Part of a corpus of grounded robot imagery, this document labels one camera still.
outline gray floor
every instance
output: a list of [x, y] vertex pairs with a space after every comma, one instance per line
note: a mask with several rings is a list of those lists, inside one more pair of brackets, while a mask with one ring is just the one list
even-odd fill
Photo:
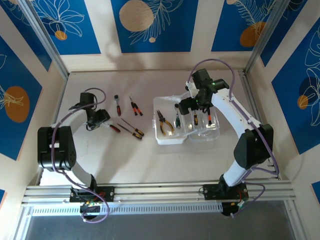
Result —
[[256, 202], [235, 219], [221, 213], [111, 215], [98, 224], [80, 216], [32, 217], [27, 240], [292, 240], [281, 201]]

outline white tabletop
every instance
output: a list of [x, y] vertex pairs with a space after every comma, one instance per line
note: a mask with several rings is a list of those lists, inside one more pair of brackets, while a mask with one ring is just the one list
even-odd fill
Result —
[[[228, 70], [208, 71], [211, 78], [231, 83]], [[94, 131], [81, 127], [74, 135], [77, 162], [95, 176], [98, 184], [156, 183], [218, 180], [234, 161], [234, 148], [238, 142], [236, 132], [218, 111], [220, 137], [212, 142], [192, 143], [187, 139], [179, 145], [158, 145], [152, 126], [153, 99], [185, 92], [189, 71], [109, 71], [72, 73], [68, 79], [58, 119], [68, 108], [79, 102], [80, 93], [97, 87], [107, 94], [107, 100], [98, 106], [111, 116], [108, 123], [120, 123], [114, 95], [119, 96], [121, 117], [145, 134], [142, 141], [121, 129], [116, 133], [105, 125]], [[99, 91], [93, 90], [98, 101]], [[249, 111], [249, 104], [237, 73], [233, 93]], [[135, 116], [129, 95], [141, 109], [143, 116]], [[267, 161], [262, 167], [268, 168]], [[254, 172], [251, 178], [270, 178], [264, 172]], [[44, 172], [41, 185], [69, 184], [63, 176]]]

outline yellow-handled pliers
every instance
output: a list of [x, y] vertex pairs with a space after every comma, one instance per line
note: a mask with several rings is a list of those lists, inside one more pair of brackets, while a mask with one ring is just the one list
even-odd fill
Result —
[[164, 116], [161, 114], [161, 112], [159, 110], [156, 111], [158, 113], [158, 116], [159, 116], [159, 121], [160, 121], [160, 130], [162, 132], [162, 134], [165, 136], [166, 133], [164, 131], [164, 123], [166, 123], [170, 128], [171, 128], [171, 132], [173, 133], [175, 130], [174, 130], [174, 127], [171, 125], [170, 122], [168, 122]]

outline vent grille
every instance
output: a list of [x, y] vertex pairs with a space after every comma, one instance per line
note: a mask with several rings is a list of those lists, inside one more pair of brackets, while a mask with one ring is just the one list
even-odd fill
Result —
[[[221, 203], [180, 203], [180, 204], [112, 204], [110, 215], [132, 215], [132, 214], [183, 214], [183, 213], [221, 213]], [[32, 216], [76, 216], [79, 215], [79, 206], [35, 206]], [[103, 206], [101, 211], [91, 212], [91, 215], [105, 214], [107, 207]]]

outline clear plastic tray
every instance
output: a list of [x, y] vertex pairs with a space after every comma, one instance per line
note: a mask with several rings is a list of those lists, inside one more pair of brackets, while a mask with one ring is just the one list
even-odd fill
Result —
[[[210, 108], [210, 115], [212, 124], [209, 125], [207, 113], [202, 110], [196, 111], [198, 118], [198, 125], [194, 122], [194, 111], [187, 115], [179, 115], [181, 128], [176, 128], [176, 109], [175, 104], [178, 104], [182, 99], [190, 97], [190, 93], [186, 92], [183, 95], [155, 97], [153, 99], [153, 127], [155, 131], [155, 138], [159, 145], [173, 145], [182, 144], [189, 136], [192, 142], [206, 142], [213, 141], [220, 136], [219, 122], [214, 107]], [[163, 117], [171, 123], [174, 128], [172, 132], [170, 127], [163, 123], [163, 131], [160, 130], [160, 121], [157, 114], [159, 110]]]

